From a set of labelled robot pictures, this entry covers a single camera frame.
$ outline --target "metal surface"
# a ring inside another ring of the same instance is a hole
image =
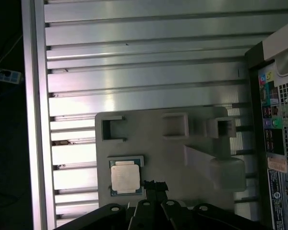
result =
[[[51,158],[50,141],[50,119],[48,106],[48,82],[46,64],[46,40],[44,23],[44,2],[35,0],[36,14],[36,44],[38,61],[38,81],[39,81],[39,101],[40,101],[40,123],[43,147],[43,169],[45,179],[45,197],[47,212],[47,227],[55,227],[56,210],[54,205],[54,186],[53,186],[53,166]]]
[[[288,24],[263,40],[264,59],[271,60],[288,50]]]
[[[22,5],[35,229],[53,229],[97,207],[84,194],[97,189],[98,112],[224,106],[236,118],[232,155],[252,154],[243,54],[288,23],[288,0]],[[55,204],[55,194],[77,199]]]
[[[30,151],[32,215],[35,229],[47,228],[46,199],[43,173],[43,149],[38,93],[38,63],[34,3],[22,0],[25,85],[27,103],[28,138]]]
[[[288,14],[73,24],[46,28],[46,45],[54,46],[144,39],[230,36],[232,34],[262,35],[274,32],[286,23],[288,23]]]
[[[177,4],[176,0],[155,1],[155,0],[134,0],[134,1],[112,1],[112,2],[84,2],[79,4],[63,3],[61,5],[50,4],[45,6],[45,21],[50,22],[72,22],[101,19],[121,19],[156,16],[188,16],[200,14],[221,14],[287,10],[288,1],[279,4],[278,0],[270,0],[269,4],[262,1],[232,2],[214,0],[205,2],[185,0],[184,4]]]

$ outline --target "rectangular cutout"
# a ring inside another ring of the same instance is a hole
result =
[[[102,139],[109,141],[125,141],[124,117],[113,116],[102,120]]]
[[[189,136],[188,115],[186,113],[163,114],[162,126],[164,139],[181,139]]]

